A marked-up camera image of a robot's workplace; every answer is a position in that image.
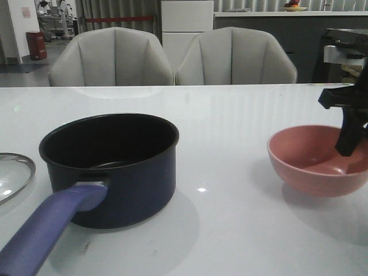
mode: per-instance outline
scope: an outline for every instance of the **curtain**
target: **curtain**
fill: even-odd
[[[158,35],[160,0],[75,0],[81,32],[120,26]],[[84,18],[154,16],[154,20],[129,22],[84,22]]]
[[[277,12],[288,0],[214,0],[214,11],[249,8],[252,12]],[[367,11],[367,0],[300,0],[299,6],[308,10]]]

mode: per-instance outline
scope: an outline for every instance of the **white cabinet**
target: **white cabinet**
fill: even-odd
[[[161,1],[162,44],[176,72],[190,40],[213,29],[213,1]]]

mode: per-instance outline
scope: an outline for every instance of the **gray upholstered chair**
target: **gray upholstered chair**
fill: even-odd
[[[175,74],[177,85],[295,83],[297,70],[274,36],[227,27],[196,35]]]
[[[49,74],[51,86],[173,85],[174,74],[152,33],[112,27],[70,41]]]

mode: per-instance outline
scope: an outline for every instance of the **bowl rim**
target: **bowl rim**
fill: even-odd
[[[274,134],[271,135],[271,137],[268,139],[267,141],[267,151],[269,152],[269,155],[272,155],[272,157],[274,159],[276,159],[278,162],[282,163],[283,165],[285,165],[286,167],[288,168],[291,168],[291,169],[294,169],[296,171],[300,171],[302,173],[306,173],[306,174],[310,174],[310,175],[320,175],[320,176],[325,176],[325,177],[333,177],[333,178],[341,178],[341,177],[348,177],[348,178],[351,178],[351,177],[355,177],[359,174],[363,174],[363,173],[367,173],[368,170],[366,171],[361,171],[361,172],[356,172],[356,173],[352,173],[352,174],[323,174],[323,173],[320,173],[320,172],[311,172],[311,171],[308,171],[308,170],[304,170],[303,168],[298,168],[298,167],[294,167],[284,161],[282,161],[280,158],[278,158],[271,150],[270,148],[270,143],[271,143],[271,140],[278,134],[280,134],[281,132],[284,132],[284,131],[287,131],[287,130],[290,130],[290,129],[293,129],[293,128],[300,128],[300,127],[324,127],[324,128],[335,128],[335,129],[341,129],[339,128],[338,126],[332,126],[332,125],[317,125],[317,124],[308,124],[308,125],[294,125],[294,126],[290,126],[288,128],[283,128],[277,132],[275,132]]]

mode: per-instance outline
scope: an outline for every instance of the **glass lid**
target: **glass lid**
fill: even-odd
[[[35,163],[28,157],[0,153],[0,204],[14,197],[33,178]]]

